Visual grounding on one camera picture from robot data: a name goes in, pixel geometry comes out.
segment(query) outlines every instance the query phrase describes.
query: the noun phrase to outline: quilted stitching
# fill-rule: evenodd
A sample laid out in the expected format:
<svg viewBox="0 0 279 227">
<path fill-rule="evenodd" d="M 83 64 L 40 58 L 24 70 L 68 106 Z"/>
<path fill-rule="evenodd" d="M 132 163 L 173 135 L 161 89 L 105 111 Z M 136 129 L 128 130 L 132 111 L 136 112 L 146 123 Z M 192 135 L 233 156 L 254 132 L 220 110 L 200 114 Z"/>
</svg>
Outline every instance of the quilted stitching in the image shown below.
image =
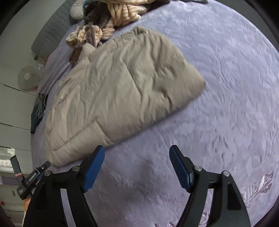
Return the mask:
<svg viewBox="0 0 279 227">
<path fill-rule="evenodd" d="M 31 50 L 45 58 L 50 55 L 58 46 L 59 42 L 76 20 L 70 16 L 71 6 L 75 0 L 66 0 L 48 19 L 37 37 L 35 38 Z"/>
</svg>

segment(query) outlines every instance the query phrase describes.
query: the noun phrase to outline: orange object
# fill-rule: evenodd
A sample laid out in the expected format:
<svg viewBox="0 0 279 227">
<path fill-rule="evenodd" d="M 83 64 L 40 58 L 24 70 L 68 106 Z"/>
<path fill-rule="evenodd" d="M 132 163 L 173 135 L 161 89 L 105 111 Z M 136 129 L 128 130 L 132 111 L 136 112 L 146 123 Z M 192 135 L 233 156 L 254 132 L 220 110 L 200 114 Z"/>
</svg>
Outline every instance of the orange object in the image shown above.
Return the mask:
<svg viewBox="0 0 279 227">
<path fill-rule="evenodd" d="M 27 211 L 27 208 L 29 206 L 30 201 L 31 201 L 30 198 L 27 198 L 27 199 L 24 200 L 24 210 L 25 210 L 25 212 Z"/>
</svg>

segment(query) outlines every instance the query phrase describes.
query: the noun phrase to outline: beige puffer jacket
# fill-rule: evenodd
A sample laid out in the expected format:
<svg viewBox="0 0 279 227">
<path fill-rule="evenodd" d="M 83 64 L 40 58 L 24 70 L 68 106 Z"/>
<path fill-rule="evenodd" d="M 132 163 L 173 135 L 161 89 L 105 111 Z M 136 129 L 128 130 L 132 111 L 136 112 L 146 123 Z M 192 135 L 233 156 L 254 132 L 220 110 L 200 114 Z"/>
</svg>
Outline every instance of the beige puffer jacket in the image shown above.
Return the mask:
<svg viewBox="0 0 279 227">
<path fill-rule="evenodd" d="M 142 131 L 205 87 L 176 46 L 152 30 L 135 27 L 89 52 L 61 81 L 47 116 L 46 155 L 56 166 Z"/>
</svg>

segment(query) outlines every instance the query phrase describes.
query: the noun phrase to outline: lavender bedsheet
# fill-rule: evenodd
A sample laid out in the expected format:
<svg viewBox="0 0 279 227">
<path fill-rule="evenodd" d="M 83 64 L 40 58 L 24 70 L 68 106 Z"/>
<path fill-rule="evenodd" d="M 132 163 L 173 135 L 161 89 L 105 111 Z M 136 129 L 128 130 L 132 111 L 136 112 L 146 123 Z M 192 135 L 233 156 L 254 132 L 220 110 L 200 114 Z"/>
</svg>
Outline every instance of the lavender bedsheet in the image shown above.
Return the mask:
<svg viewBox="0 0 279 227">
<path fill-rule="evenodd" d="M 169 147 L 177 144 L 207 171 L 231 172 L 256 224 L 279 195 L 278 51 L 247 19 L 213 0 L 208 5 L 172 1 L 115 35 L 135 25 L 165 34 L 205 78 L 206 90 L 187 108 L 106 150 L 95 185 L 86 193 L 97 223 L 176 224 L 189 196 L 169 161 Z M 71 70 L 70 53 L 62 40 L 47 62 L 38 87 L 49 92 L 46 113 L 59 92 L 57 81 Z M 34 167 L 46 161 L 45 121 L 46 115 L 31 137 Z M 62 172 L 79 163 L 51 169 Z M 68 225 L 75 226 L 62 196 Z M 211 198 L 209 191 L 200 226 L 207 221 Z"/>
</svg>

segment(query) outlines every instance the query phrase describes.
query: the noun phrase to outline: white cabinet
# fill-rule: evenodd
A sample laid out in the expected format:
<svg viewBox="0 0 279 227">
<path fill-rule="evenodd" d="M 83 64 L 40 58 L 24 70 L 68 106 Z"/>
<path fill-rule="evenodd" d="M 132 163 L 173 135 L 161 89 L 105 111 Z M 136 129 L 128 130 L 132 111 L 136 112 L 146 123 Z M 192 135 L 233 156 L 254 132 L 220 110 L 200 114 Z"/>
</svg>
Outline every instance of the white cabinet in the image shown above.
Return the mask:
<svg viewBox="0 0 279 227">
<path fill-rule="evenodd" d="M 10 158 L 16 155 L 23 174 L 29 175 L 33 171 L 31 151 L 17 150 L 0 146 L 0 172 L 14 173 Z"/>
<path fill-rule="evenodd" d="M 24 202 L 18 196 L 16 189 L 17 186 L 0 185 L 0 201 L 2 202 L 1 207 L 11 222 L 15 226 L 21 226 L 24 216 Z"/>
<path fill-rule="evenodd" d="M 7 85 L 11 88 L 15 88 L 18 90 L 22 90 L 20 86 L 18 85 L 18 73 L 21 69 L 16 68 L 7 68 L 0 63 L 0 84 Z M 26 93 L 29 93 L 31 95 L 36 94 L 36 89 L 31 89 L 28 91 L 25 91 Z"/>
<path fill-rule="evenodd" d="M 0 146 L 30 151 L 30 140 L 30 130 L 0 123 Z"/>
<path fill-rule="evenodd" d="M 0 84 L 0 123 L 29 130 L 34 101 L 34 95 Z"/>
</svg>

